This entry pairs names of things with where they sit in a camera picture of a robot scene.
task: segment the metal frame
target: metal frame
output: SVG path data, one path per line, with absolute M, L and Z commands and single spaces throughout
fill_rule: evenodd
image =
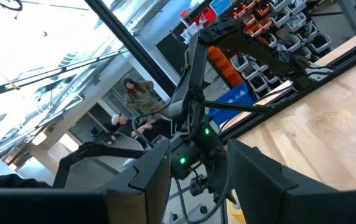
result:
M 106 59 L 113 58 L 113 57 L 115 57 L 119 54 L 122 54 L 124 52 L 127 52 L 127 50 L 119 50 L 117 52 L 112 52 L 110 54 L 101 55 L 101 56 L 95 57 L 95 58 L 90 58 L 90 59 L 84 60 L 82 62 L 77 62 L 77 63 L 71 64 L 71 65 L 64 66 L 62 68 L 56 68 L 56 69 L 50 70 L 48 72 L 43 72 L 43 73 L 40 73 L 37 75 L 33 75 L 31 77 L 21 78 L 20 80 L 13 81 L 13 84 L 22 88 L 24 86 L 31 85 L 31 84 L 39 82 L 39 81 L 42 81 L 42 80 L 45 80 L 48 78 L 52 78 L 57 75 L 61 75 L 65 72 L 70 72 L 70 71 L 78 69 L 78 68 L 82 68 L 82 67 L 89 66 L 89 65 L 92 65 L 97 62 L 104 61 Z M 5 83 L 5 84 L 0 85 L 0 94 L 6 93 L 6 92 L 9 92 L 12 90 L 14 90 L 14 89 L 10 83 Z
M 123 43 L 136 60 L 153 77 L 160 87 L 172 96 L 176 86 L 163 72 L 141 44 L 128 32 L 118 18 L 108 9 L 102 0 L 85 0 L 114 35 Z
M 354 66 L 356 66 L 356 47 L 349 50 L 347 53 L 341 55 L 339 58 L 335 59 L 333 62 L 329 63 L 328 66 L 333 66 L 337 68 L 337 72 L 333 73 L 333 75 L 329 75 L 327 78 L 316 82 L 311 85 L 309 88 L 295 92 L 294 90 L 288 91 L 285 94 L 278 96 L 275 100 L 271 101 L 271 104 L 275 104 L 281 102 L 281 104 L 270 113 L 253 113 L 242 119 L 241 121 L 235 123 L 230 126 L 226 131 L 220 133 L 220 138 L 224 144 L 227 143 L 228 139 L 235 139 L 240 137 L 242 134 L 250 131 L 255 128 L 257 125 L 266 121 L 270 117 L 279 113 L 280 111 L 286 109 L 287 107 L 293 105 L 295 102 L 304 98 L 306 95 L 312 93 L 318 88 L 322 87 L 326 83 L 330 82 L 334 78 L 340 76 L 345 73 L 347 70 L 350 70 Z

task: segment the sign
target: sign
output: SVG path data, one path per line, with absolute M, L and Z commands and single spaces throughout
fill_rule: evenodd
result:
M 210 3 L 210 8 L 214 10 L 217 16 L 220 16 L 232 5 L 231 0 L 214 0 Z

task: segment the shelving unit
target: shelving unit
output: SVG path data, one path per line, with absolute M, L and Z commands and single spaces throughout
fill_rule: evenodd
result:
M 270 1 L 259 6 L 259 0 L 244 0 L 228 12 L 232 17 L 242 19 L 245 32 L 277 50 L 289 50 L 316 61 L 332 49 L 331 39 L 321 34 L 307 17 L 306 0 Z M 238 62 L 238 55 L 244 60 Z M 230 58 L 232 65 L 246 80 L 249 88 L 261 98 L 284 80 L 269 73 L 268 66 L 241 52 Z

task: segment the wooden table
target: wooden table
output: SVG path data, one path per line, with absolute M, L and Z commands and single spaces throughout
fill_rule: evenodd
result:
M 356 36 L 316 63 L 327 65 L 355 46 Z M 239 114 L 225 128 L 246 116 L 248 113 Z M 356 66 L 238 140 L 258 146 L 263 154 L 334 188 L 356 189 Z M 240 223 L 229 212 L 228 222 Z

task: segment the white wall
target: white wall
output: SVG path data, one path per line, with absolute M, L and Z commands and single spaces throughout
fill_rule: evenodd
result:
M 30 158 L 17 173 L 25 179 L 34 178 L 49 185 L 52 185 L 55 180 L 55 175 L 34 157 Z
M 98 100 L 98 104 L 110 115 L 113 116 L 116 112 L 104 101 L 104 99 Z
M 155 45 L 180 23 L 179 15 L 184 9 L 189 8 L 190 2 L 191 0 L 170 0 L 161 11 L 143 27 L 139 36 L 136 38 L 175 84 L 179 82 L 177 72 L 164 59 Z
M 38 146 L 28 146 L 30 153 L 52 173 L 56 174 L 59 160 L 66 155 L 57 148 L 51 149 L 55 143 L 73 126 L 92 106 L 104 96 L 110 88 L 131 68 L 126 56 L 117 56 L 100 74 L 99 84 L 91 85 L 84 93 L 85 99 L 76 107 L 67 111 L 47 139 Z

